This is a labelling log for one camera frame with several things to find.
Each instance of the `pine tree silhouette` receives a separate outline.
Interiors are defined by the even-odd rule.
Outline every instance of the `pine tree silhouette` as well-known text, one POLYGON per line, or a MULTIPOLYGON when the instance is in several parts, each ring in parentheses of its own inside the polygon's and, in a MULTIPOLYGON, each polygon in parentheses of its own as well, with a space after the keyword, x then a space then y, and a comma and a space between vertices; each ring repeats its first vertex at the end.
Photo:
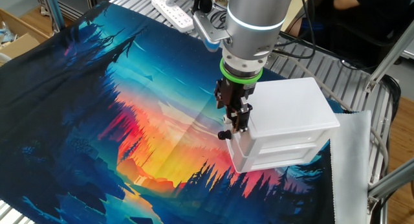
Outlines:
POLYGON ((206 190, 210 191, 212 189, 213 183, 215 181, 215 176, 217 175, 217 170, 215 171, 214 175, 212 176, 212 178, 208 181, 208 184, 206 186, 206 190))
POLYGON ((206 188, 208 179, 212 175, 212 172, 214 170, 215 164, 210 168, 210 166, 205 169, 205 171, 201 174, 200 180, 197 183, 197 199, 203 199, 208 195, 209 189, 206 188))
POLYGON ((257 199, 262 204, 263 201, 265 201, 265 198, 267 196, 267 193, 269 192, 269 183, 270 183, 270 176, 267 178, 267 180, 263 183, 262 187, 259 190, 257 199))
POLYGON ((226 193, 227 186, 225 184, 225 180, 227 180, 230 170, 232 167, 230 166, 222 176, 215 181, 210 193, 208 194, 207 198, 201 204, 201 207, 206 210, 211 210, 212 212, 220 211, 220 207, 217 207, 216 204, 219 204, 223 199, 223 195, 226 193))
MULTIPOLYGON (((93 25, 93 21, 102 13, 102 12, 106 12, 107 8, 110 6, 111 4, 108 2, 102 2, 98 5, 95 6, 93 11, 88 12, 88 14, 85 14, 84 16, 82 16, 81 18, 79 18, 78 21, 84 21, 86 22, 86 24, 88 26, 93 25)), ((67 31, 70 31, 72 34, 66 34, 64 38, 60 39, 60 44, 63 47, 68 47, 69 42, 75 41, 76 43, 80 43, 80 29, 79 29, 79 25, 77 24, 72 24, 70 26, 67 27, 67 31)))
POLYGON ((102 139, 110 139, 114 137, 116 133, 123 132, 124 128, 122 127, 122 123, 127 120, 127 117, 122 117, 118 123, 116 123, 105 135, 101 136, 102 139))
POLYGON ((244 183, 241 185, 241 190, 243 191, 243 193, 245 192, 245 190, 246 190, 246 187, 247 187, 247 183, 248 183, 248 178, 244 181, 244 183))
POLYGON ((118 165, 123 162, 124 160, 126 160, 127 158, 129 158, 129 156, 131 156, 131 154, 136 150, 136 148, 138 147, 138 144, 140 143, 142 137, 140 137, 128 150, 126 150, 122 156, 122 158, 119 160, 118 165))
POLYGON ((301 179, 309 188, 305 193, 297 194, 296 188, 287 193, 299 209, 295 213, 280 213, 279 219, 285 223, 330 223, 334 220, 332 177, 331 177, 331 153, 329 147, 324 147, 318 155, 320 158, 313 163, 297 166, 302 172, 307 173, 301 179))
POLYGON ((254 185, 252 191, 247 195, 248 201, 253 202, 253 203, 256 202, 256 199, 259 195, 259 191, 260 191, 264 178, 265 178, 265 174, 262 173, 260 178, 257 180, 256 184, 254 185))
POLYGON ((149 158, 154 154, 156 149, 154 149, 151 153, 149 153, 147 159, 141 164, 141 168, 144 167, 145 163, 148 162, 149 158))
POLYGON ((231 180, 234 176, 234 172, 230 174, 231 168, 232 167, 229 167, 227 171, 224 173, 224 176, 221 177, 220 183, 218 184, 220 185, 219 190, 216 193, 216 195, 213 197, 213 202, 216 204, 215 205, 216 213, 221 213, 223 211, 224 204, 226 200, 228 199, 228 194, 232 186, 231 180))
POLYGON ((223 205, 223 213, 227 216, 233 216, 235 207, 238 206, 241 200, 244 199, 243 193, 245 192, 246 185, 243 187, 243 180, 246 177, 246 173, 241 173, 237 177, 237 180, 234 182, 234 184, 230 187, 230 190, 228 192, 228 197, 223 205))
POLYGON ((187 183, 182 188, 179 198, 181 203, 185 201, 194 201, 197 198, 198 190, 197 185, 200 181, 201 175, 203 173, 204 167, 207 165, 207 161, 204 162, 198 172, 195 172, 188 180, 187 183))
POLYGON ((278 192, 281 194, 286 186, 286 182, 287 182, 287 171, 289 170, 289 167, 286 168, 285 173, 283 173, 279 179, 278 179, 278 183, 279 185, 277 186, 278 188, 278 192))
POLYGON ((126 140, 126 138, 129 136, 129 134, 131 134, 132 129, 130 129, 127 133, 125 133, 125 135, 121 138, 120 142, 124 142, 126 140))

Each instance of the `power cord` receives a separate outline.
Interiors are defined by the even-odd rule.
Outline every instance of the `power cord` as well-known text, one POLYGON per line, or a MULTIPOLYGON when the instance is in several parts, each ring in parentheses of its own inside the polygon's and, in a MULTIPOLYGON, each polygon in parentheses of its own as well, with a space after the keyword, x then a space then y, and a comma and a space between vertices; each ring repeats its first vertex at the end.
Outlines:
MULTIPOLYGON (((395 191, 392 192, 392 193, 390 193, 390 194, 388 194, 388 196, 385 197, 384 200, 381 202, 381 205, 378 207, 377 212, 375 212, 375 214, 376 214, 375 217, 376 218, 378 218, 378 215, 381 213, 381 210, 385 207, 387 201, 389 200, 389 198, 391 198, 391 196, 393 196, 394 193, 395 193, 395 191)), ((375 220, 375 218, 371 217, 371 221, 369 223, 370 224, 374 224, 374 220, 375 220)))
POLYGON ((389 93, 392 96, 393 102, 393 113, 391 116, 391 122, 394 121, 395 116, 397 115, 398 108, 400 106, 400 98, 401 98, 401 87, 398 82, 389 75, 384 75, 381 79, 384 85, 389 89, 389 93))
MULTIPOLYGON (((314 11, 314 8, 315 8, 314 0, 310 0, 310 1, 312 3, 312 13, 314 15, 314 13, 315 13, 315 11, 314 11)), ((305 15, 306 15, 306 18, 307 18, 307 21, 308 21, 308 24, 309 24, 310 37, 312 38, 312 53, 310 55, 308 55, 308 56, 300 56, 300 55, 295 55, 295 54, 291 54, 291 53, 285 52, 285 51, 283 51, 281 49, 274 49, 273 52, 276 52, 276 53, 281 54, 281 55, 284 55, 284 56, 298 58, 298 59, 311 59, 311 58, 313 58, 315 56, 315 53, 316 53, 316 42, 315 42, 315 35, 314 35, 313 27, 312 27, 312 22, 313 21, 311 20, 311 17, 309 16, 308 8, 306 7, 306 1, 305 0, 302 0, 302 4, 303 4, 303 10, 305 11, 305 15)), ((301 38, 296 38, 296 39, 294 39, 294 40, 292 40, 292 41, 290 41, 288 43, 282 43, 282 44, 275 45, 275 46, 276 47, 282 47, 282 46, 286 46, 286 45, 290 45, 292 43, 295 43, 295 42, 297 42, 299 40, 301 40, 301 38)))
POLYGON ((217 11, 216 13, 214 13, 211 16, 210 23, 212 23, 213 27, 216 28, 216 29, 223 29, 224 28, 224 23, 226 22, 226 16, 227 16, 227 11, 226 10, 217 11), (213 23, 217 18, 221 22, 218 27, 214 26, 214 23, 213 23))
MULTIPOLYGON (((342 107, 344 107, 347 111, 349 112, 354 112, 354 110, 348 106, 342 99, 340 99, 339 97, 336 96, 335 93, 333 93, 333 91, 331 91, 331 89, 329 89, 329 87, 327 87, 321 80, 319 80, 319 78, 317 78, 314 74, 312 74, 312 72, 310 72, 304 65, 302 65, 297 59, 293 58, 292 56, 285 56, 282 55, 282 57, 287 58, 288 60, 291 60, 292 62, 294 62, 300 69, 303 70, 303 72, 305 72, 306 74, 308 74, 309 76, 313 77, 316 80, 316 83, 318 83, 318 85, 320 87, 322 87, 322 89, 324 89, 326 92, 329 93, 329 95, 331 95, 342 107)), ((378 144, 380 146, 380 150, 382 152, 382 155, 384 157, 384 164, 385 166, 382 168, 382 175, 386 174, 386 170, 387 170, 387 166, 389 163, 389 155, 388 155, 388 150, 387 150, 387 146, 384 143, 384 141, 382 140, 380 134, 373 128, 371 127, 371 133, 374 135, 374 137, 376 138, 376 140, 378 141, 378 144)))
MULTIPOLYGON (((315 11, 315 3, 314 3, 314 0, 310 0, 311 2, 310 2, 310 6, 312 7, 311 8, 311 10, 312 10, 312 14, 310 15, 311 17, 310 17, 310 20, 312 21, 312 22, 314 22, 314 20, 315 20, 315 13, 316 13, 316 11, 315 11)), ((308 8, 308 6, 307 5, 303 5, 303 9, 309 9, 308 8)), ((293 22, 293 24, 290 26, 290 29, 288 30, 288 31, 286 31, 286 32, 290 32, 291 30, 292 30, 292 27, 299 21, 299 19, 301 19, 304 15, 306 15, 306 12, 305 13, 303 13, 299 18, 297 18, 296 20, 295 20, 295 22, 293 22)), ((302 38, 303 37, 305 37, 307 34, 309 33, 309 28, 308 29, 306 29, 306 31, 304 32, 304 33, 302 33, 300 36, 298 36, 296 39, 294 39, 294 40, 292 40, 292 41, 290 41, 290 42, 288 42, 288 43, 280 43, 280 44, 277 44, 277 45, 275 45, 275 47, 284 47, 284 46, 287 46, 287 45, 290 45, 290 44, 293 44, 293 43, 296 43, 296 42, 299 42, 299 41, 303 41, 302 40, 302 38)))
POLYGON ((354 66, 354 67, 351 67, 350 65, 350 63, 349 62, 347 62, 347 61, 345 61, 344 59, 342 59, 342 60, 340 60, 339 61, 345 68, 347 68, 347 69, 350 69, 350 70, 356 70, 356 71, 366 71, 366 70, 370 70, 370 69, 375 69, 375 68, 377 68, 378 67, 378 65, 374 65, 374 66, 371 66, 371 67, 362 67, 362 68, 358 68, 357 66, 354 66))

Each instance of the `black cable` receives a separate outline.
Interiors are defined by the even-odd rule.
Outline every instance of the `black cable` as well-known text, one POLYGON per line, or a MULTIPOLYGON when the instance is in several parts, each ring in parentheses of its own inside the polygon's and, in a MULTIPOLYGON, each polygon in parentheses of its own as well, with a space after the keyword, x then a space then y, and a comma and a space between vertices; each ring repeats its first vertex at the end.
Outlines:
MULTIPOLYGON (((295 40, 295 38, 293 38, 292 36, 290 36, 290 35, 288 35, 288 34, 286 34, 286 33, 284 33, 284 32, 281 32, 281 35, 283 35, 283 36, 284 36, 284 38, 292 38, 293 40, 295 40)), ((311 46, 312 46, 309 42, 306 42, 306 41, 303 41, 303 40, 300 40, 300 44, 302 44, 302 45, 304 45, 304 46, 306 46, 306 47, 311 47, 311 46)), ((363 63, 359 62, 358 60, 350 60, 349 58, 346 58, 345 56, 340 56, 340 55, 338 55, 338 54, 335 54, 335 53, 333 53, 333 52, 331 52, 331 51, 329 51, 329 50, 323 49, 323 48, 319 48, 319 49, 318 49, 318 51, 320 51, 320 52, 322 52, 322 53, 324 53, 324 54, 327 54, 327 55, 329 55, 329 56, 332 56, 332 57, 338 58, 339 60, 342 60, 343 62, 346 62, 346 63, 348 63, 350 66, 353 66, 353 67, 354 67, 354 68, 352 68, 352 67, 347 66, 347 65, 345 64, 345 65, 344 65, 344 67, 346 67, 346 68, 348 68, 348 69, 355 69, 355 68, 357 68, 358 70, 366 70, 366 69, 368 69, 368 68, 370 68, 370 69, 374 69, 375 67, 378 67, 378 65, 375 65, 375 66, 372 66, 372 67, 366 67, 363 63)))
POLYGON ((410 182, 410 184, 411 184, 411 195, 413 196, 413 198, 414 198, 414 181, 412 181, 412 182, 410 182))
POLYGON ((374 223, 374 220, 377 219, 377 218, 379 218, 378 216, 381 214, 381 210, 384 208, 384 206, 386 205, 387 201, 389 200, 389 198, 391 198, 391 196, 393 196, 394 193, 395 193, 395 191, 392 192, 392 193, 390 193, 390 194, 388 194, 388 196, 385 197, 384 200, 381 202, 381 205, 378 208, 375 209, 375 217, 374 216, 371 217, 370 224, 373 224, 374 223))
POLYGON ((212 23, 212 25, 214 26, 213 22, 218 18, 221 23, 218 27, 214 26, 214 28, 223 29, 224 28, 224 23, 226 22, 226 15, 227 15, 226 10, 217 11, 210 18, 210 23, 212 23))
POLYGON ((381 79, 382 83, 388 88, 389 93, 392 97, 393 109, 391 115, 391 122, 394 121, 395 116, 397 115, 398 108, 400 106, 401 99, 401 87, 398 82, 389 75, 384 75, 381 79))
MULTIPOLYGON (((312 12, 314 13, 314 7, 315 7, 314 0, 310 0, 310 1, 311 1, 311 5, 312 5, 312 12)), ((312 38, 312 53, 309 56, 299 56, 299 55, 295 55, 295 54, 285 52, 285 51, 280 50, 280 49, 274 49, 273 51, 278 53, 278 54, 282 54, 282 55, 285 55, 285 56, 290 56, 290 57, 293 57, 293 58, 311 59, 312 57, 315 56, 315 53, 316 53, 315 35, 314 35, 313 28, 312 28, 312 20, 309 16, 309 13, 308 13, 308 10, 307 10, 307 7, 306 7, 306 1, 302 0, 302 4, 303 4, 303 7, 304 7, 303 9, 305 11, 306 18, 307 18, 308 23, 309 23, 310 37, 312 38)))
MULTIPOLYGON (((312 22, 314 22, 314 20, 315 20, 315 14, 316 14, 316 11, 315 11, 315 3, 314 3, 314 0, 311 0, 311 2, 310 2, 310 9, 312 10, 312 13, 310 14, 310 20, 312 21, 312 22)), ((306 5, 306 4, 303 4, 303 9, 309 9, 308 8, 308 6, 306 5)), ((287 32, 290 32, 290 30, 292 30, 292 27, 299 21, 299 19, 301 19, 304 15, 306 14, 306 12, 305 13, 303 13, 299 18, 297 18, 296 20, 295 20, 295 22, 292 24, 292 26, 290 27, 290 29, 287 31, 287 32)), ((308 28, 308 29, 306 29, 302 34, 300 34, 296 39, 294 39, 294 40, 292 40, 292 41, 290 41, 290 42, 287 42, 287 43, 280 43, 280 44, 277 44, 277 45, 275 45, 275 47, 284 47, 284 46, 287 46, 287 45, 291 45, 291 44, 293 44, 293 43, 296 43, 296 42, 299 42, 299 41, 303 41, 302 40, 302 38, 304 38, 308 33, 309 33, 309 30, 310 30, 310 28, 308 28)))

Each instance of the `white sheet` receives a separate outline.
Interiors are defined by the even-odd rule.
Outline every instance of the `white sheet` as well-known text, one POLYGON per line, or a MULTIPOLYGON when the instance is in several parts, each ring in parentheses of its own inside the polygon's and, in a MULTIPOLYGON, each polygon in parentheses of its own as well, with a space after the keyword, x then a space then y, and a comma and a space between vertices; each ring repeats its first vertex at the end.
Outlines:
POLYGON ((331 138, 335 223, 366 223, 371 112, 336 114, 331 138))

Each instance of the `electrical outlet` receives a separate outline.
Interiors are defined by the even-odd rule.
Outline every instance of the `electrical outlet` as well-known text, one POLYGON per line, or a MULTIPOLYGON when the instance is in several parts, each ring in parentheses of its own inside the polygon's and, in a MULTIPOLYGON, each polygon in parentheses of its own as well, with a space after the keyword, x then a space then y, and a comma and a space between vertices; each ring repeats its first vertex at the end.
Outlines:
POLYGON ((193 19, 179 6, 167 6, 167 0, 151 0, 152 5, 181 33, 194 29, 193 19))

